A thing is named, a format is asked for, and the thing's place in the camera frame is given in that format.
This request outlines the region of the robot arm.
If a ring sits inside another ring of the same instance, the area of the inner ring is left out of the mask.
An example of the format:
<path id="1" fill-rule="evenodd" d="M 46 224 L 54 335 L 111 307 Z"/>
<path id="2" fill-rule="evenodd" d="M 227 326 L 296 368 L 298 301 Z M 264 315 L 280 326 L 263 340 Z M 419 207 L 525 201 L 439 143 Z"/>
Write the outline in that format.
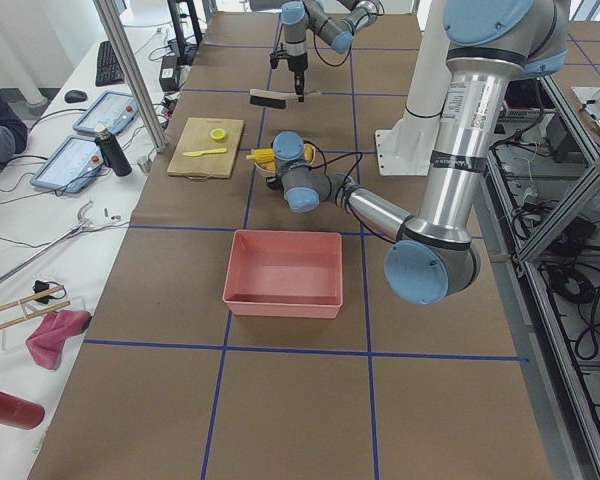
<path id="1" fill-rule="evenodd" d="M 558 71 L 566 56 L 566 1 L 451 1 L 443 31 L 450 84 L 424 198 L 410 213 L 347 175 L 319 172 L 292 131 L 273 140 L 276 174 L 296 213 L 331 201 L 391 245 L 386 279 L 401 299 L 434 304 L 469 287 L 480 259 L 466 223 L 508 85 Z"/>
<path id="2" fill-rule="evenodd" d="M 380 1 L 340 1 L 349 13 L 335 19 L 324 10 L 321 1 L 284 1 L 281 4 L 282 42 L 270 55 L 270 66 L 276 69 L 287 63 L 294 75 L 294 93 L 299 102 L 305 100 L 305 72 L 308 68 L 307 31 L 324 41 L 333 51 L 350 51 L 354 36 L 373 25 L 385 13 Z"/>

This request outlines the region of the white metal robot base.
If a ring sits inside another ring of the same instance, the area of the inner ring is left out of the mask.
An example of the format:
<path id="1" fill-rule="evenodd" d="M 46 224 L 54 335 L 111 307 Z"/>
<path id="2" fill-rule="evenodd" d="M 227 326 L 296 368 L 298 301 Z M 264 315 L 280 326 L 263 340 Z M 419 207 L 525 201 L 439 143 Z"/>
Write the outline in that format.
<path id="1" fill-rule="evenodd" d="M 379 173 L 425 176 L 437 137 L 451 73 L 449 39 L 443 28 L 447 2 L 431 3 L 403 117 L 390 130 L 375 132 Z"/>

